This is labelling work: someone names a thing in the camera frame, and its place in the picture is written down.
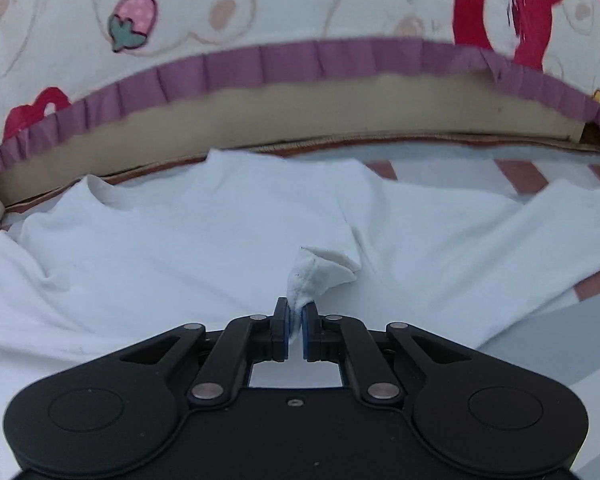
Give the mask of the cartoon print quilt purple trim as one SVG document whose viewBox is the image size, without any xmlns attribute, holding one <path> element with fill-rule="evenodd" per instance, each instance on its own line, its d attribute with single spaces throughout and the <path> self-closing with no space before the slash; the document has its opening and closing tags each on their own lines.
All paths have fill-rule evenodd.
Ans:
<svg viewBox="0 0 600 480">
<path fill-rule="evenodd" d="M 482 68 L 600 128 L 600 0 L 0 0 L 0 172 L 219 89 Z"/>
</svg>

